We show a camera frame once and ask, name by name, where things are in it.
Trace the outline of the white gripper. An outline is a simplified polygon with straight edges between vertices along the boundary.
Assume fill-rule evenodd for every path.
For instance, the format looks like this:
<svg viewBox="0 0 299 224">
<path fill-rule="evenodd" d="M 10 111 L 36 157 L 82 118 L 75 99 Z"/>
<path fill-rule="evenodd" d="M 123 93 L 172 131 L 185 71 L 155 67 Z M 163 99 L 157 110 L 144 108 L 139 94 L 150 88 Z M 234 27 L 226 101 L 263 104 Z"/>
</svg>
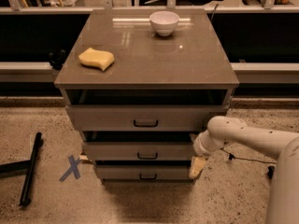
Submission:
<svg viewBox="0 0 299 224">
<path fill-rule="evenodd" d="M 204 131 L 196 136 L 192 146 L 196 155 L 199 157 L 192 157 L 189 178 L 196 179 L 206 165 L 205 158 L 211 156 L 215 151 L 223 148 L 224 141 L 212 137 L 209 131 Z"/>
</svg>

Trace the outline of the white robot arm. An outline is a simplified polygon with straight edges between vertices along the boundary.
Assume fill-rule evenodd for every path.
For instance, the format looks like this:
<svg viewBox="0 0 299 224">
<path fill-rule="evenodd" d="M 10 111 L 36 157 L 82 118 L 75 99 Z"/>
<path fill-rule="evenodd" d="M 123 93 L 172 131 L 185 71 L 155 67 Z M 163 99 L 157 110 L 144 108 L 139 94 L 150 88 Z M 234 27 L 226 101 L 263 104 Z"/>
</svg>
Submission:
<svg viewBox="0 0 299 224">
<path fill-rule="evenodd" d="M 265 224 L 299 224 L 299 133 L 250 127 L 242 119 L 216 116 L 191 140 L 192 177 L 199 175 L 213 152 L 232 143 L 276 160 Z"/>
</svg>

